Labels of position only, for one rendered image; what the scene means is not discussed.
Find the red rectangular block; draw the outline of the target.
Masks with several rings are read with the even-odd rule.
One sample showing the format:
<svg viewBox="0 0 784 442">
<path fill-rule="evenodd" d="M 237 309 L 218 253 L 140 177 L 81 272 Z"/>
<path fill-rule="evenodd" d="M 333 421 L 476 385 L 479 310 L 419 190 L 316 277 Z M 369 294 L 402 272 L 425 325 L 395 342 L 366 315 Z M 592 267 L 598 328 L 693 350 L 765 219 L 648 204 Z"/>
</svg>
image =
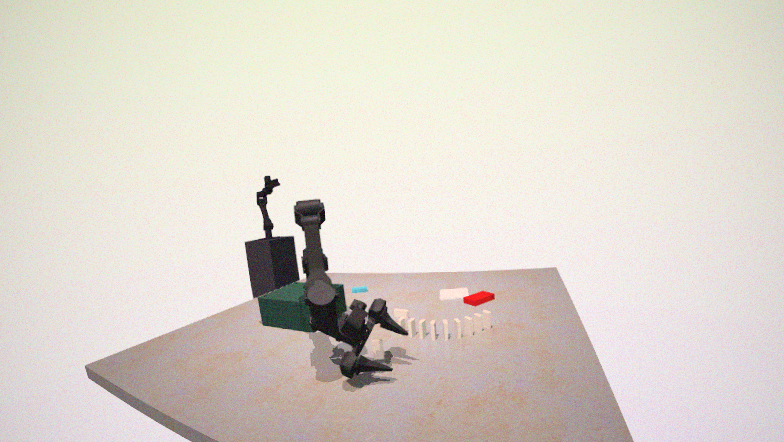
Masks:
<svg viewBox="0 0 784 442">
<path fill-rule="evenodd" d="M 476 293 L 476 294 L 473 294 L 473 295 L 470 295 L 470 296 L 467 296 L 467 297 L 463 297 L 464 303 L 467 303 L 467 304 L 475 306 L 475 307 L 478 306 L 478 305 L 484 304 L 485 302 L 487 302 L 489 300 L 493 300 L 493 299 L 495 299 L 493 293 L 484 292 L 484 291 Z"/>
</svg>

